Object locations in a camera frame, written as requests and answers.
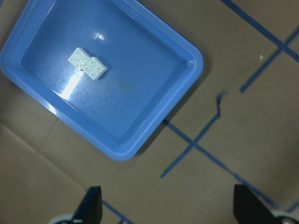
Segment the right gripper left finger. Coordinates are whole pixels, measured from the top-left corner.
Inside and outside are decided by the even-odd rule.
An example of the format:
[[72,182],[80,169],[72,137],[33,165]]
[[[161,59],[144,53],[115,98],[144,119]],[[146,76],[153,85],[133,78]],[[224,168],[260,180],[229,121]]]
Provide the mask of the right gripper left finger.
[[102,220],[101,187],[90,187],[72,216],[73,224],[100,224]]

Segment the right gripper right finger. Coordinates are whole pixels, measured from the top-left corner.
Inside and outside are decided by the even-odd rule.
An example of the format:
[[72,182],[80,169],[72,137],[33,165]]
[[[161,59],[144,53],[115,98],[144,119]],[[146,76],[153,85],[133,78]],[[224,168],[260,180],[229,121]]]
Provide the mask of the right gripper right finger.
[[242,184],[234,186],[233,214],[239,224],[281,224],[270,210]]

